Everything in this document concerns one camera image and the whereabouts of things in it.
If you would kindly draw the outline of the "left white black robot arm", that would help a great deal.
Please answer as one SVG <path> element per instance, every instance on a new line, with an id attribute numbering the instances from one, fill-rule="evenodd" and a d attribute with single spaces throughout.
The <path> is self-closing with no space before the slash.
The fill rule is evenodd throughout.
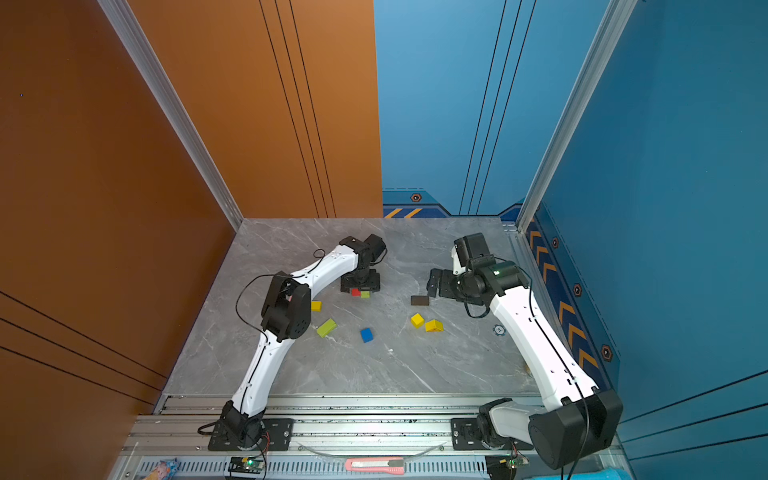
<path id="1" fill-rule="evenodd" d="M 364 240 L 348 236 L 330 252 L 315 251 L 315 261 L 291 273 L 269 273 L 271 280 L 262 305 L 260 338 L 248 370 L 219 418 L 198 428 L 209 438 L 210 451 L 263 451 L 268 427 L 263 420 L 278 371 L 295 341 L 311 323 L 314 297 L 338 281 L 350 293 L 378 292 L 380 274 L 375 266 L 385 257 L 384 240 L 371 234 Z"/>

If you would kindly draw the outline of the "dark brown wood block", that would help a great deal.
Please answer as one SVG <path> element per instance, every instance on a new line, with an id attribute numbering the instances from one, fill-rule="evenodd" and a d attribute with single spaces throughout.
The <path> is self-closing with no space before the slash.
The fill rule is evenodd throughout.
<path id="1" fill-rule="evenodd" d="M 410 303 L 412 306 L 429 306 L 430 297 L 427 295 L 412 295 Z"/>

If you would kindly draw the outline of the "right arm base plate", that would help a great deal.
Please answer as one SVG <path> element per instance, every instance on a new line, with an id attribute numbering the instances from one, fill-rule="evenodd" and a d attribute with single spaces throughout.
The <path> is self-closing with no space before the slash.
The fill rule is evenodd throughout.
<path id="1" fill-rule="evenodd" d="M 452 418 L 450 420 L 453 449 L 457 451 L 496 450 L 515 452 L 532 450 L 533 446 L 522 440 L 502 437 L 495 432 L 488 420 L 479 416 Z"/>

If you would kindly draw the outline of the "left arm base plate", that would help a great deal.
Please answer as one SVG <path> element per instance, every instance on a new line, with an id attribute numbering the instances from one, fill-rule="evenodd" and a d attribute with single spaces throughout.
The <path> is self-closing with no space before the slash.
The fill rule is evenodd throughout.
<path id="1" fill-rule="evenodd" d="M 290 418 L 262 419 L 259 439 L 242 442 L 217 421 L 209 437 L 207 449 L 214 452 L 284 452 L 289 449 L 293 426 L 294 421 Z"/>

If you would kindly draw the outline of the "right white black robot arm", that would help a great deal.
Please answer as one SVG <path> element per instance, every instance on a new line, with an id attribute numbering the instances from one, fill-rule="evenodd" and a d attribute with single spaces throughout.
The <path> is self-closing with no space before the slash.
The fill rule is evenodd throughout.
<path id="1" fill-rule="evenodd" d="M 433 269 L 427 293 L 483 305 L 514 341 L 539 390 L 540 406 L 510 398 L 481 406 L 481 442 L 492 449 L 528 444 L 552 469 L 573 467 L 610 446 L 623 403 L 615 391 L 600 389 L 569 353 L 541 312 L 525 270 L 511 261 L 460 274 Z"/>

